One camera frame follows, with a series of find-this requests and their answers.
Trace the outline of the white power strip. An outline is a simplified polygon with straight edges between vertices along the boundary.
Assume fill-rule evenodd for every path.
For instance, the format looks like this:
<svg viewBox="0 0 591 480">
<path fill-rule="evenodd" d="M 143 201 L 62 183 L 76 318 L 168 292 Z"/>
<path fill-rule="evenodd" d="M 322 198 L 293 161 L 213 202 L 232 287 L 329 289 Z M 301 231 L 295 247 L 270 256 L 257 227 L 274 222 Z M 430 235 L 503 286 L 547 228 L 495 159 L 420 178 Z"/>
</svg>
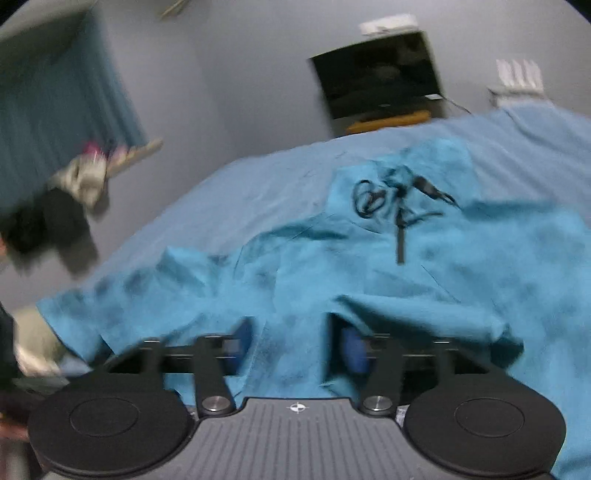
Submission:
<svg viewBox="0 0 591 480">
<path fill-rule="evenodd" d="M 419 22 L 415 15 L 398 14 L 363 22 L 359 25 L 359 28 L 363 36 L 373 37 L 417 31 Z"/>
</svg>

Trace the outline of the wooden tv stand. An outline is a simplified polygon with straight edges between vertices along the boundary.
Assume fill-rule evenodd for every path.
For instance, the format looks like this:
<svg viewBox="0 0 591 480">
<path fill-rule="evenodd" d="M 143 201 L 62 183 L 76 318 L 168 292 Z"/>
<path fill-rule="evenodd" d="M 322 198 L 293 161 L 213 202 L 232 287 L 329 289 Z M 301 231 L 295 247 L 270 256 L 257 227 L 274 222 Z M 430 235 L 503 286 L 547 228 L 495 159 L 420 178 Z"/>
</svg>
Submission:
<svg viewBox="0 0 591 480">
<path fill-rule="evenodd" d="M 329 122 L 329 127 L 331 127 L 332 135 L 342 137 L 385 128 L 417 126 L 447 117 L 447 113 L 440 108 L 411 108 L 402 111 L 380 110 L 332 119 Z"/>
</svg>

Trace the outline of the pink object on sill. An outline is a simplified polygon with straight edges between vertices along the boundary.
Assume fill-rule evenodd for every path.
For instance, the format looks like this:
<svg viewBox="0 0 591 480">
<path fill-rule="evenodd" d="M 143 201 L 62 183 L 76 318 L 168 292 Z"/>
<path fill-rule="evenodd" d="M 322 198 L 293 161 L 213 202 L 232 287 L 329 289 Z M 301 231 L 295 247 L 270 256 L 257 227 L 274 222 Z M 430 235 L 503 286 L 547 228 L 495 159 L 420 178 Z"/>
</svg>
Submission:
<svg viewBox="0 0 591 480">
<path fill-rule="evenodd" d="M 104 158 L 107 162 L 116 163 L 126 158 L 128 147 L 115 141 L 108 141 L 104 145 L 89 141 L 85 144 L 82 153 L 91 155 L 94 159 Z"/>
</svg>

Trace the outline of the light blue bed blanket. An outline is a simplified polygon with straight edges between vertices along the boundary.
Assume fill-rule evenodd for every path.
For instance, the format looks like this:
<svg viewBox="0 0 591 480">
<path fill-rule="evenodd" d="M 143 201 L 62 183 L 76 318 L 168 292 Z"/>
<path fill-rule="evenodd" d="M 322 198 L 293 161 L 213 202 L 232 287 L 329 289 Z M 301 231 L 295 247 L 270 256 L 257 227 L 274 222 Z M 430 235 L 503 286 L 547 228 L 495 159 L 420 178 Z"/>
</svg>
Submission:
<svg viewBox="0 0 591 480">
<path fill-rule="evenodd" d="M 154 263 L 168 246 L 226 253 L 324 206 L 335 169 L 433 138 L 468 147 L 482 195 L 552 200 L 590 217 L 590 119 L 549 102 L 390 128 L 235 160 L 214 172 L 115 251 L 80 287 Z"/>
</svg>

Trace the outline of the teal window curtain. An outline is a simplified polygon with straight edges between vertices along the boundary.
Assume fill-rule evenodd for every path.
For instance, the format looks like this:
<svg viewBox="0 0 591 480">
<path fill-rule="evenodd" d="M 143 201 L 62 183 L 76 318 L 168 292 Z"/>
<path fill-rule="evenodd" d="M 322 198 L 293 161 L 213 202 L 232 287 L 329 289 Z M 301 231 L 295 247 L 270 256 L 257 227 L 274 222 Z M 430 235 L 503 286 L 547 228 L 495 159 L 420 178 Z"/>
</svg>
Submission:
<svg viewBox="0 0 591 480">
<path fill-rule="evenodd" d="M 146 137 L 91 5 L 1 27 L 1 209 L 35 196 L 84 144 Z"/>
</svg>

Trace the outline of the black flat screen television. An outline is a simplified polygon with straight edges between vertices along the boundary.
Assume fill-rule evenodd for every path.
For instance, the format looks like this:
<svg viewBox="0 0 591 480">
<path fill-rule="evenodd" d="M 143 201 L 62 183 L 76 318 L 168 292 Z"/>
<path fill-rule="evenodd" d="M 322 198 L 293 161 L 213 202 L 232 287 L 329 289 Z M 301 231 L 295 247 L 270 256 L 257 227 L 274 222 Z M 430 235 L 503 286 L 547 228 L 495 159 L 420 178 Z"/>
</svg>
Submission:
<svg viewBox="0 0 591 480">
<path fill-rule="evenodd" d="M 310 62 L 334 119 L 406 108 L 442 94 L 422 31 L 352 44 L 315 55 Z"/>
</svg>

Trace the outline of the wooden window sill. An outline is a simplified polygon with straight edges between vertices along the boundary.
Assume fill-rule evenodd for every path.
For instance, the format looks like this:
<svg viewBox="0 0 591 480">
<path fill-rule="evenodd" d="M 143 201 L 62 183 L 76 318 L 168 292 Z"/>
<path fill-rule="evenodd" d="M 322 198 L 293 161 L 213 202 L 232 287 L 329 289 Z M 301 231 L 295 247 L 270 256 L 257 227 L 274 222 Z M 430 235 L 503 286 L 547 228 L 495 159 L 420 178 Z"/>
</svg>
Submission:
<svg viewBox="0 0 591 480">
<path fill-rule="evenodd" d="M 163 139 L 158 138 L 140 147 L 116 147 L 108 157 L 106 177 L 114 178 L 141 160 L 154 155 L 162 148 L 163 144 Z"/>
</svg>

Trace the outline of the black hanging garment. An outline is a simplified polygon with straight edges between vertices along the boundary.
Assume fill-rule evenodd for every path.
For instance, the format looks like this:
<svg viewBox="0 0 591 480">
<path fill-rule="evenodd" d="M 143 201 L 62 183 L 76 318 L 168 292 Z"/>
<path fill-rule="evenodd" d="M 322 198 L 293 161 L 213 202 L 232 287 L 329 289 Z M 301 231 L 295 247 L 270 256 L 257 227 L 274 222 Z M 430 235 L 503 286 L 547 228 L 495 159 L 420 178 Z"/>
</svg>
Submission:
<svg viewBox="0 0 591 480">
<path fill-rule="evenodd" d="M 32 269 L 53 253 L 76 277 L 98 260 L 84 207 L 58 188 L 46 190 L 3 215 L 1 239 L 10 262 L 20 271 Z"/>
</svg>

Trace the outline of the white small shelf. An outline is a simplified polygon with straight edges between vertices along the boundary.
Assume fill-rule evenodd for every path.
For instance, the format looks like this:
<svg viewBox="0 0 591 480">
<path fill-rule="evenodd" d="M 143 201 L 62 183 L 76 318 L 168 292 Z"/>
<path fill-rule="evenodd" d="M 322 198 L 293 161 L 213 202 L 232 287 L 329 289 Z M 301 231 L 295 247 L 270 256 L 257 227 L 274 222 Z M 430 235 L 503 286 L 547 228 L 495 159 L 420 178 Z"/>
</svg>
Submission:
<svg viewBox="0 0 591 480">
<path fill-rule="evenodd" d="M 493 86 L 488 88 L 491 105 L 494 108 L 505 108 L 527 102 L 549 102 L 543 90 L 528 87 Z"/>
</svg>

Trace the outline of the white wifi router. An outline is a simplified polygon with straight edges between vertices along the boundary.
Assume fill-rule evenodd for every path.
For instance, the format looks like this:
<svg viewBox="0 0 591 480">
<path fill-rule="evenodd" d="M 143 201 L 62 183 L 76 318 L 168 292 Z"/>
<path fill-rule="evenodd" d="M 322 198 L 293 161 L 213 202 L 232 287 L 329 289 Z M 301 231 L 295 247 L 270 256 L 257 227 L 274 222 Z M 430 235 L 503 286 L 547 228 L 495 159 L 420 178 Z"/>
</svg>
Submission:
<svg viewBox="0 0 591 480">
<path fill-rule="evenodd" d="M 533 60 L 497 60 L 497 72 L 501 85 L 513 90 L 542 91 L 543 75 Z"/>
</svg>

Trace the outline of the beige cloth on sill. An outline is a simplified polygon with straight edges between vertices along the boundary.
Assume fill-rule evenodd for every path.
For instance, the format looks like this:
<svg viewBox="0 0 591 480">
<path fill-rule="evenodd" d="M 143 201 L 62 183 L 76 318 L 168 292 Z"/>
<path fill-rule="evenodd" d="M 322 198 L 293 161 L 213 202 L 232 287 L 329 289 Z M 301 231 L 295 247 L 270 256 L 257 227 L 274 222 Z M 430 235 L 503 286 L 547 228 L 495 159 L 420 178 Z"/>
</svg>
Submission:
<svg viewBox="0 0 591 480">
<path fill-rule="evenodd" d="M 107 158 L 92 153 L 74 158 L 51 177 L 49 185 L 68 193 L 83 207 L 92 210 L 103 195 L 106 181 Z"/>
</svg>

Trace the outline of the teal tie-dye hoodie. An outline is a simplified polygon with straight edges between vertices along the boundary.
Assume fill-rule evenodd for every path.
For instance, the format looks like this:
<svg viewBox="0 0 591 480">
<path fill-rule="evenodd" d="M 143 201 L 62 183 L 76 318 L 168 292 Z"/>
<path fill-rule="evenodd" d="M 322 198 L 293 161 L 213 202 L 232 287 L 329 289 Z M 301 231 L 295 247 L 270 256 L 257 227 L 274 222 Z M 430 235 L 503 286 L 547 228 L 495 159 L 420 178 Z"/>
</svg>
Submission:
<svg viewBox="0 0 591 480">
<path fill-rule="evenodd" d="M 363 332 L 472 343 L 546 395 L 567 422 L 554 468 L 590 475 L 590 231 L 544 202 L 484 202 L 467 148 L 428 141 L 335 172 L 315 216 L 235 251 L 167 249 L 153 265 L 42 300 L 86 361 L 149 337 L 174 343 L 256 320 L 229 383 L 247 396 L 353 393 L 329 374 L 329 315 Z"/>
</svg>

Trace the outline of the wall clothes hanger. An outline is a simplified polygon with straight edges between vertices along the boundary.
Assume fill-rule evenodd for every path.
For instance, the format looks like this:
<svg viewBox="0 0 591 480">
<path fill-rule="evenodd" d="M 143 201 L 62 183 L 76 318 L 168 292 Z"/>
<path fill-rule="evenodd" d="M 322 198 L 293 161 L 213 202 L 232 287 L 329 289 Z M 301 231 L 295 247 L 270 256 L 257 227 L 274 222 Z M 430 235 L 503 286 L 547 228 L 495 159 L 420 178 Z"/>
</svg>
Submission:
<svg viewBox="0 0 591 480">
<path fill-rule="evenodd" d="M 161 12 L 160 18 L 166 19 L 179 15 L 188 4 L 189 0 L 175 0 Z"/>
</svg>

